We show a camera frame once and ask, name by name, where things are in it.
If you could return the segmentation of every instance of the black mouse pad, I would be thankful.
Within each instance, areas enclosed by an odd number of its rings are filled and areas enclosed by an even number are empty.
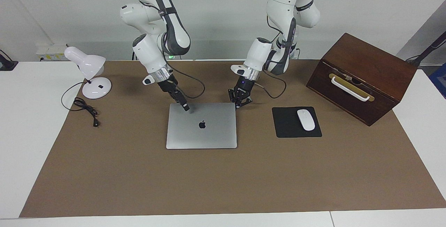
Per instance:
[[[310,112],[314,119],[315,127],[313,130],[304,130],[297,114],[299,109],[307,109]],[[322,137],[313,107],[272,108],[272,117],[274,118],[276,136],[279,138]]]

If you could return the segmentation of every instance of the computer mouse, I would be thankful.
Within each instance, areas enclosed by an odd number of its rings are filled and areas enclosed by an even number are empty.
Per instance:
[[[301,121],[301,124],[302,124],[302,127],[304,128],[304,130],[311,131],[316,127],[316,125],[314,125],[314,119],[308,110],[299,109],[297,111],[297,113],[298,113],[299,121]]]

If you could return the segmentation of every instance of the silver laptop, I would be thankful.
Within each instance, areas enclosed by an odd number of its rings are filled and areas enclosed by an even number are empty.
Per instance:
[[[235,149],[234,103],[191,103],[189,111],[170,105],[167,149]]]

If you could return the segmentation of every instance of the robotic arm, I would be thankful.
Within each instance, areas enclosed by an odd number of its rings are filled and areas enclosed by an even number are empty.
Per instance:
[[[165,55],[184,55],[191,39],[180,21],[172,0],[139,0],[121,8],[122,20],[142,33],[133,42],[133,51],[147,70],[144,85],[158,83],[163,92],[189,110],[187,100],[177,88],[178,81]],[[164,25],[154,22],[162,20]]]
[[[231,66],[240,76],[235,87],[228,90],[236,108],[252,102],[251,90],[262,70],[274,75],[285,73],[296,48],[297,25],[312,28],[320,19],[314,0],[268,0],[266,9],[267,19],[277,27],[280,36],[274,41],[255,39],[243,65]]]

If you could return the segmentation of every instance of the table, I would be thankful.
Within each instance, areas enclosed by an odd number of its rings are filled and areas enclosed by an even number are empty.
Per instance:
[[[443,226],[446,221],[446,209],[14,219],[67,116],[60,95],[82,79],[71,62],[22,62],[0,73],[1,226]],[[67,93],[65,102],[77,91]],[[394,112],[444,197],[446,100],[418,70]]]

